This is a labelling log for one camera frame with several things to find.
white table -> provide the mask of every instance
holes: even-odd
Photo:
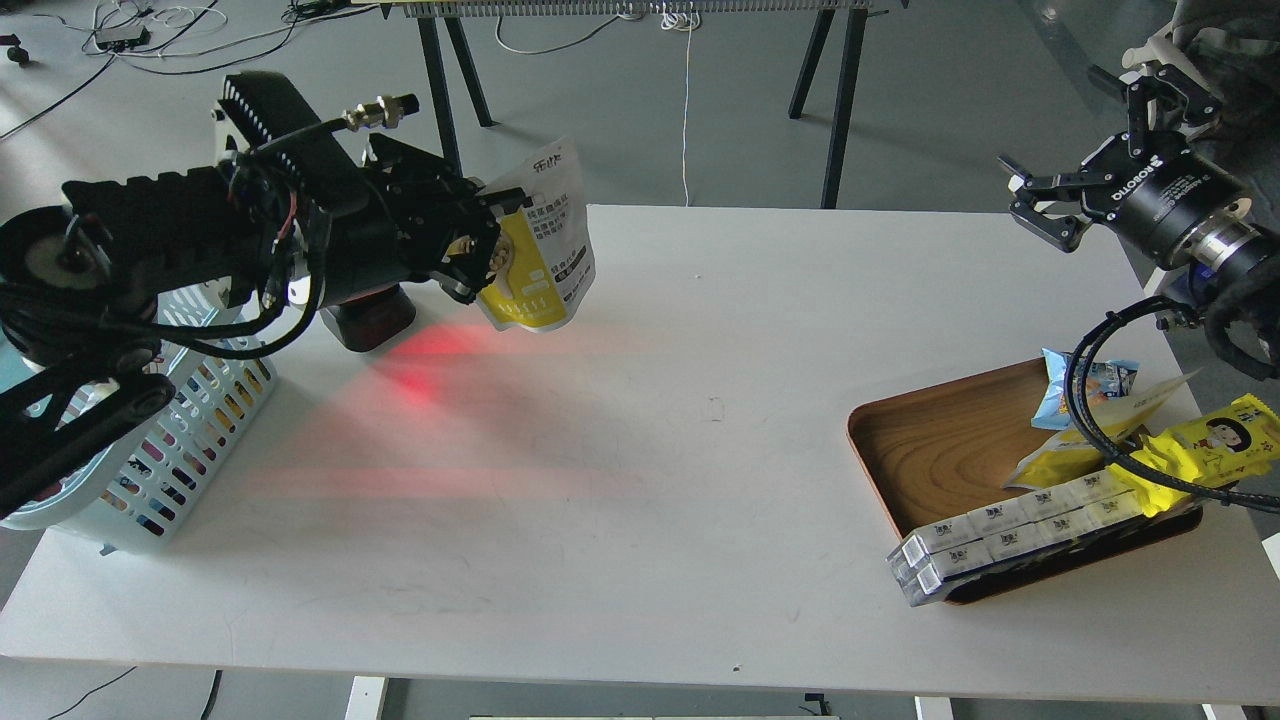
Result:
[[[1280,584],[1238,509],[966,607],[909,609],[884,568],[849,411],[1071,346],[1139,296],[1105,231],[1062,256],[998,215],[590,215],[570,325],[499,334],[421,287],[385,351],[312,328],[169,551],[46,534],[0,653],[1280,705]],[[1178,373],[1149,324],[1114,345]]]

gray floor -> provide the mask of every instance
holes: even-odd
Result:
[[[1172,8],[1165,0],[916,0],[905,12],[890,0],[878,5],[892,12],[873,18],[868,28],[840,208],[1002,211],[1009,202],[1007,178],[995,163],[996,154],[1009,152],[1037,172],[1065,170],[1105,136],[1117,132],[1123,126],[1120,108],[1083,88],[1078,78],[1087,63],[1119,70],[1121,51],[1140,45],[1167,20]],[[228,3],[229,27],[204,40],[212,44],[273,27],[283,6],[283,0]],[[83,4],[68,0],[33,3],[22,12],[61,12],[69,14],[72,24],[87,22]],[[447,51],[466,172],[494,177],[541,143],[570,135],[584,159],[590,201],[684,205],[681,126],[687,49],[692,204],[817,206],[844,17],[837,19],[808,113],[800,120],[786,118],[786,105],[812,17],[732,14],[704,20],[691,46],[686,46],[687,36],[664,33],[657,18],[645,18],[613,23],[586,44],[543,56],[508,54],[494,44],[492,22],[467,20],[476,65],[500,124],[481,129],[472,122]],[[598,22],[513,19],[504,31],[509,44],[543,47],[577,37]],[[10,101],[24,111],[40,108],[97,67],[96,60],[77,54],[82,36],[56,20],[5,15],[0,17],[0,32],[18,32],[40,60],[22,72],[0,67],[0,113]],[[307,28],[280,53],[244,67],[289,74],[317,111],[329,115],[376,94],[413,91],[425,99],[421,63],[413,23],[393,13],[385,22],[367,14]],[[174,60],[169,67],[198,64]],[[136,143],[140,151],[127,170],[104,164],[99,168],[104,177],[205,161],[198,155],[207,142],[205,113],[216,94],[218,77],[152,78],[111,68],[79,97],[27,131],[27,137],[0,145],[0,161],[15,143],[33,141],[44,132],[52,136],[69,118],[96,111],[122,96],[134,99],[137,111],[102,122],[118,123],[119,142]],[[0,114],[0,126],[9,127],[22,114]],[[422,113],[406,120],[397,137],[435,150],[435,132],[430,113]],[[344,137],[343,142],[356,152],[361,141]],[[192,147],[198,150],[196,160],[189,160]],[[60,151],[95,167],[95,149],[76,137],[68,137]],[[56,182],[45,179],[35,178],[22,192],[31,197],[50,193],[44,202],[56,201]],[[780,238],[780,245],[795,241]],[[1089,241],[1101,240],[1087,237]],[[1027,242],[1039,241],[1028,234]],[[1272,388],[1261,388],[1216,363],[1197,334],[1175,336],[1171,342],[1185,366],[1206,368],[1193,383],[1206,409],[1248,391],[1280,401]],[[1275,488],[1277,483],[1271,477],[1254,484]],[[1270,519],[1260,523],[1268,523],[1261,528],[1265,534],[1280,530]],[[6,598],[17,582],[33,539],[0,533],[0,598]],[[51,715],[119,671],[0,659],[0,716]],[[196,717],[211,674],[206,669],[140,669],[68,717]],[[348,684],[349,678],[228,673],[214,717],[342,717]],[[804,712],[797,707],[801,700],[799,693],[413,680],[393,684],[385,716],[796,715]],[[914,716],[910,698],[838,696],[831,701],[844,717]],[[955,715],[984,720],[1202,716],[1199,708],[1187,706],[1023,701],[956,701]]]

wooden tray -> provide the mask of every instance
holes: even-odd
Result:
[[[901,538],[937,520],[1023,495],[1001,484],[1053,433],[1030,427],[1044,397],[1036,359],[869,402],[849,415],[849,442]],[[1142,523],[1037,565],[961,585],[947,602],[973,602],[1194,529],[1202,510]]]

light blue basket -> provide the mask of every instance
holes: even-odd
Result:
[[[200,291],[183,288],[160,296],[159,320],[174,325],[209,325],[234,320],[234,310],[209,302]],[[257,340],[221,341],[237,350]],[[220,360],[164,343],[160,363],[178,388],[151,425],[137,428],[61,480],[61,489],[31,501],[0,525],[18,530],[58,528],[115,550],[154,552],[164,547],[191,514],[209,482],[230,455],[246,428],[275,388],[268,360]],[[32,375],[8,342],[0,343],[0,387]],[[64,421],[95,402],[93,386],[77,391]]]

logo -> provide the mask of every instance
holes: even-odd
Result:
[[[1129,182],[1124,183],[1124,187],[1111,193],[1111,200],[1115,200],[1116,202],[1124,200],[1126,195],[1133,192],[1135,187],[1138,187],[1139,184],[1143,183],[1143,181],[1147,179],[1147,176],[1156,172],[1156,168],[1160,168],[1164,164],[1165,161],[1160,159],[1160,155],[1152,155],[1147,165],[1143,169],[1138,170],[1138,174],[1129,178]]]

